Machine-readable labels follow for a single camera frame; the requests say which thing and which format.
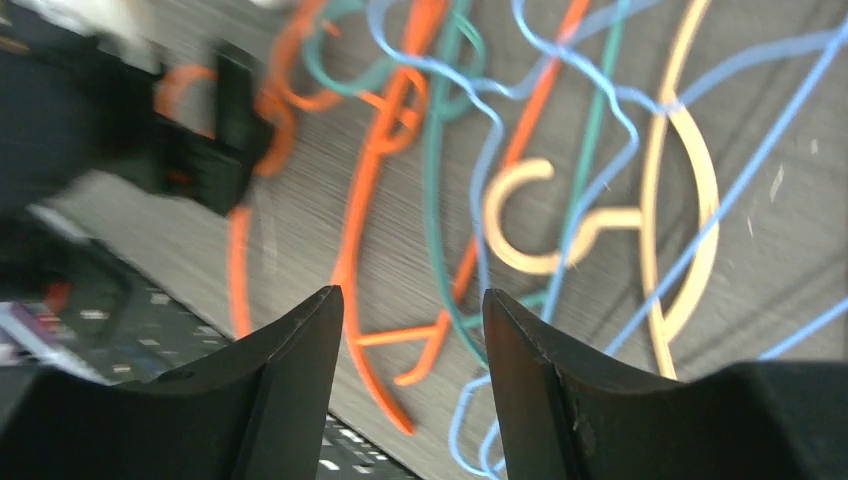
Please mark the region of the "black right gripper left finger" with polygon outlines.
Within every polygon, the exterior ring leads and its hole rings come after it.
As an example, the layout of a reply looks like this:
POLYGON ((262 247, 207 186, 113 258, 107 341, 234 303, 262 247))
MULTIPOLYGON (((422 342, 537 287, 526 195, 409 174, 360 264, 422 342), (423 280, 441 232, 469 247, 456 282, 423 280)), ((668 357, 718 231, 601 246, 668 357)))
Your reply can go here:
POLYGON ((1 371, 5 479, 311 479, 343 323, 338 286, 148 382, 1 371))

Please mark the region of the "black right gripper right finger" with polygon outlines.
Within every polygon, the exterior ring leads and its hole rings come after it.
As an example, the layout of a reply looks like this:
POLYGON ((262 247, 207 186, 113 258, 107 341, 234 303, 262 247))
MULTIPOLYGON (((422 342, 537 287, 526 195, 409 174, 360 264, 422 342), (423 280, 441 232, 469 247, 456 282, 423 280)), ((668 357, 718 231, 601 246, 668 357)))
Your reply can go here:
POLYGON ((741 362, 685 383, 611 358, 499 289, 483 318, 512 479, 843 479, 847 367, 741 362))

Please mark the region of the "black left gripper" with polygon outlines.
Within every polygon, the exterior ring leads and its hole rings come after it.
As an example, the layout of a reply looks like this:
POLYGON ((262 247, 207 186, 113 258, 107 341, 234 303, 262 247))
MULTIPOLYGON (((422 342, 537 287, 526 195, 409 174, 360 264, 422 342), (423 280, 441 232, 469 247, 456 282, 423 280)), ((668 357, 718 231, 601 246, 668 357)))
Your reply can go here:
POLYGON ((68 249, 34 206, 92 170, 185 194, 226 213, 272 139, 253 105, 252 70, 217 52, 214 127, 203 137, 155 108, 167 68, 146 1, 5 1, 1 5, 1 297, 59 281, 68 249))

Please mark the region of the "blue wire hanger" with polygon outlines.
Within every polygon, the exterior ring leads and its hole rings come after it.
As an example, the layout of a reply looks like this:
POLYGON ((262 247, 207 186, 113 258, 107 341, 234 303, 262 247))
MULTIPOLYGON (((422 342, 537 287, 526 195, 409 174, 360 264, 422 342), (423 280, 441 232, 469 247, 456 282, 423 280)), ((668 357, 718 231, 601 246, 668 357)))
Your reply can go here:
POLYGON ((598 68, 592 66, 591 62, 585 57, 577 53, 569 53, 564 46, 556 46, 550 41, 536 38, 535 34, 529 30, 524 21, 523 3, 521 1, 515 1, 513 3, 513 16, 522 33, 528 38, 528 41, 541 49, 542 56, 524 79, 514 85, 505 85, 486 77, 472 80, 441 60, 433 57, 402 53, 390 46, 385 38, 384 19, 386 11, 391 5, 392 3, 390 1, 370 1, 366 4, 368 27, 377 45, 392 60, 402 66, 411 66, 428 73, 435 73, 452 81, 461 87, 471 103, 491 120, 491 127, 479 151, 469 186, 469 206, 475 235, 474 244, 478 249, 477 274, 479 290, 483 292, 490 287, 490 270, 487 248, 484 246, 484 241, 482 240, 482 190, 484 181, 488 179, 494 157, 499 151, 504 135, 504 124, 496 110, 486 104, 480 98, 480 94, 482 92, 494 92, 510 99, 525 98, 530 94, 532 88, 536 85, 536 81, 541 77, 545 64, 551 59, 564 59, 567 63, 577 67, 585 76, 589 77, 607 95, 613 115, 625 127, 629 134, 629 140, 626 145, 616 154, 608 167, 602 170, 598 179, 590 185, 588 192, 595 195, 600 193, 600 189, 605 182, 612 180, 629 163, 639 147, 639 133, 633 121, 622 111, 620 102, 622 100, 636 102, 647 107, 653 113, 657 112, 659 107, 654 101, 648 99, 646 94, 638 90, 614 86, 612 81, 602 75, 598 68))
POLYGON ((454 77, 454 82, 466 91, 472 104, 478 110, 488 112, 489 106, 482 101, 482 93, 492 91, 512 99, 525 98, 540 85, 548 62, 567 63, 580 70, 593 82, 600 104, 607 106, 628 132, 627 144, 595 179, 589 178, 591 159, 584 157, 578 162, 575 195, 566 214, 561 249, 552 257, 538 260, 539 267, 550 278, 547 292, 538 299, 542 305, 543 320, 550 322, 565 281, 567 262, 578 252, 589 248, 600 230, 623 225, 627 215, 625 209, 593 210, 592 204, 603 187, 630 163, 636 151, 643 149, 645 152, 644 175, 649 178, 655 177, 658 173, 658 159, 661 155, 665 130, 668 126, 673 126, 687 148, 694 173, 712 173, 714 166, 703 136, 689 113, 690 104, 716 85, 745 69, 813 52, 818 54, 818 60, 727 192, 720 194, 716 183, 712 181, 699 184, 700 203, 703 209, 700 230, 665 277, 660 277, 657 272, 656 255, 653 249, 654 218, 646 207, 636 210, 637 224, 641 232, 640 262, 644 301, 606 347, 605 352, 610 356, 616 354, 640 325, 647 324, 650 328, 657 366, 659 371, 667 377, 673 377, 675 374, 669 347, 670 341, 691 317, 701 295, 699 292, 690 292, 687 288, 682 288, 669 309, 661 307, 662 296, 679 277, 684 277, 689 284, 697 287, 702 287, 708 280, 715 260, 720 222, 764 164, 847 41, 847 28, 845 25, 840 25, 831 30, 755 45, 719 63, 696 79, 687 89, 679 90, 677 87, 679 77, 702 22, 705 8, 703 2, 693 2, 682 18, 668 57, 662 85, 655 97, 649 97, 636 88, 614 83, 605 65, 595 65, 575 52, 576 43, 599 31, 620 33, 625 16, 603 12, 592 14, 583 23, 567 28, 552 40, 537 35, 528 26, 524 17, 517 15, 515 21, 522 35, 540 52, 541 56, 535 68, 515 85, 504 85, 489 78, 471 80, 462 76, 454 77))

